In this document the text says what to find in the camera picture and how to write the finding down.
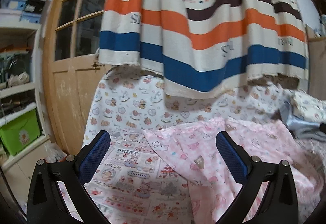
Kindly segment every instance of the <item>blue gripper pad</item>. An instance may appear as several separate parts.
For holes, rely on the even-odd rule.
[[[76,171],[81,184],[89,183],[111,144],[110,134],[101,130],[77,155]]]
[[[231,137],[225,131],[216,135],[216,147],[237,183],[245,184],[247,176],[251,170],[251,163],[248,160],[249,155],[245,150],[235,144]]]

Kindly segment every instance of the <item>blue stripe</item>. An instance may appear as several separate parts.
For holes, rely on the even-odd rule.
[[[221,69],[198,72],[188,64],[164,56],[164,77],[182,86],[208,92],[224,79],[245,73],[248,65],[261,63],[282,63],[305,69],[306,58],[292,52],[253,45],[249,47],[248,55],[229,60]]]
[[[139,33],[114,33],[111,31],[100,32],[100,49],[113,51],[140,52]]]
[[[163,63],[162,46],[141,42],[141,58]]]

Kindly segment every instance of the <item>textured blue pad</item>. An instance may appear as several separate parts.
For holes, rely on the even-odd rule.
[[[104,132],[95,146],[90,150],[79,167],[79,181],[81,184],[89,183],[99,167],[111,143],[110,134]]]
[[[216,147],[234,180],[237,183],[246,183],[248,175],[247,166],[221,132],[216,136]]]

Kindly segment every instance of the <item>door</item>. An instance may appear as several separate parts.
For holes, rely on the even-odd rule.
[[[93,67],[105,0],[53,0],[44,43],[43,82],[59,146],[77,154],[91,102],[109,66]]]

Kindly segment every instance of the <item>gray cloth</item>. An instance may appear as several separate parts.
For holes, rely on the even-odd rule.
[[[293,132],[296,139],[315,139],[326,142],[326,134],[319,130],[319,123],[304,121],[292,114],[292,106],[289,102],[280,109],[281,118],[287,129]]]

